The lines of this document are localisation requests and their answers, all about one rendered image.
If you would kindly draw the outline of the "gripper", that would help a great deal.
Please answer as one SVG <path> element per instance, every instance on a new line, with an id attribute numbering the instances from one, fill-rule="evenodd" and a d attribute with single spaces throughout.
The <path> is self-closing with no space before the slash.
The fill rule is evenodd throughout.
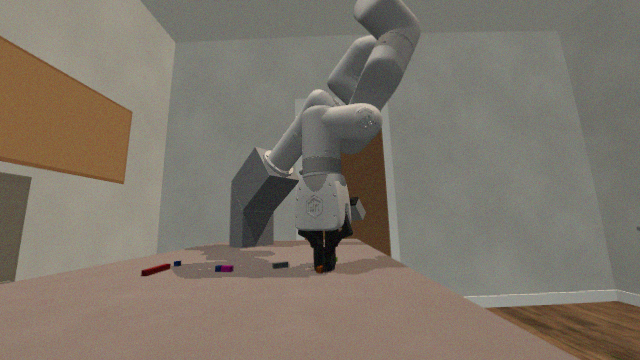
<path id="1" fill-rule="evenodd" d="M 331 171 L 303 174 L 296 193 L 295 226 L 298 234 L 305 237 L 313 248 L 314 270 L 321 265 L 324 272 L 334 270 L 335 247 L 343 238 L 353 234 L 350 199 L 344 175 Z M 342 230 L 338 232 L 340 229 Z"/>

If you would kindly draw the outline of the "red rod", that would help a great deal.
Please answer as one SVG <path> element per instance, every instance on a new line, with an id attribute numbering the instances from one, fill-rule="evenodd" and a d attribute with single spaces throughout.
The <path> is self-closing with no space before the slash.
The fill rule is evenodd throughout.
<path id="1" fill-rule="evenodd" d="M 152 274 L 155 274 L 155 273 L 158 273 L 158 272 L 162 272 L 162 271 L 168 270 L 168 269 L 170 269 L 170 266 L 171 266 L 171 264 L 163 264 L 163 265 L 160 265 L 160 266 L 156 266 L 156 267 L 152 267 L 152 268 L 149 268 L 149 269 L 142 270 L 141 271 L 141 276 L 149 276 L 149 275 L 152 275 Z"/>

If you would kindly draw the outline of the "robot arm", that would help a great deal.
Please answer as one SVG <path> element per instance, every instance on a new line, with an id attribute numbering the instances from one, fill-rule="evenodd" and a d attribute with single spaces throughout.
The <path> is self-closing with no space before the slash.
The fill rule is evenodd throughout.
<path id="1" fill-rule="evenodd" d="M 308 96 L 272 153 L 264 154 L 268 166 L 281 175 L 291 175 L 291 165 L 301 155 L 302 176 L 341 173 L 341 152 L 360 152 L 381 130 L 380 111 L 403 78 L 421 26 L 401 0 L 358 0 L 354 18 L 371 35 L 351 45 L 327 80 L 329 89 L 346 105 L 323 90 Z"/>

